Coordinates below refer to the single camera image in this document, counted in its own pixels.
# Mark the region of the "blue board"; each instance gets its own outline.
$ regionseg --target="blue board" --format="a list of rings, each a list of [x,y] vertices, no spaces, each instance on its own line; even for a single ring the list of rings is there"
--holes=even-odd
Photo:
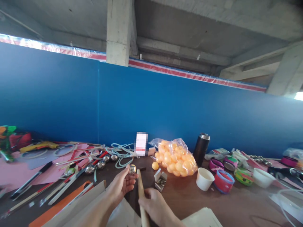
[[[0,125],[98,142],[98,61],[5,43],[0,50]]]
[[[193,151],[204,132],[209,150],[276,158],[302,148],[302,101],[106,63],[100,81],[101,143],[133,143],[146,131],[149,141],[182,138]]]

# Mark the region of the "black marker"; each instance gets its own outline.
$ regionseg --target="black marker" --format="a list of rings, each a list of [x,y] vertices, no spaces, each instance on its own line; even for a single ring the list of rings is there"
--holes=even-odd
[[[30,183],[36,179],[40,174],[44,173],[51,165],[53,164],[53,162],[49,162],[47,163],[44,167],[42,167],[42,169],[39,170],[39,172],[37,172],[32,178],[30,178],[24,185],[21,186],[21,188],[19,188],[17,191],[15,191],[10,198],[11,199],[15,199],[17,198],[29,185]]]

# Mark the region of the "white paper cup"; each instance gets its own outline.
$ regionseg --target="white paper cup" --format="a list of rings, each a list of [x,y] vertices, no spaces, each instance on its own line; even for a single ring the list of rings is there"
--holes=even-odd
[[[262,188],[267,188],[275,180],[275,177],[261,169],[253,169],[254,182]]]
[[[207,191],[214,180],[215,177],[211,172],[204,168],[198,168],[196,183],[201,190]]]

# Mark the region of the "pink tape roll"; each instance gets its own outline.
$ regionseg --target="pink tape roll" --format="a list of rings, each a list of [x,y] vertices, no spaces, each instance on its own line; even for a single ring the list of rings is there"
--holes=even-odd
[[[290,158],[288,156],[283,156],[280,162],[289,167],[296,167],[298,160]]]

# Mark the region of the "concrete ceiling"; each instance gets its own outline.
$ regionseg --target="concrete ceiling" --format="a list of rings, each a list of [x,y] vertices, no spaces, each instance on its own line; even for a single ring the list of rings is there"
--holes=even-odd
[[[301,2],[134,0],[131,55],[269,83],[286,47],[302,40]],[[106,27],[107,0],[0,0],[0,33],[105,52]]]

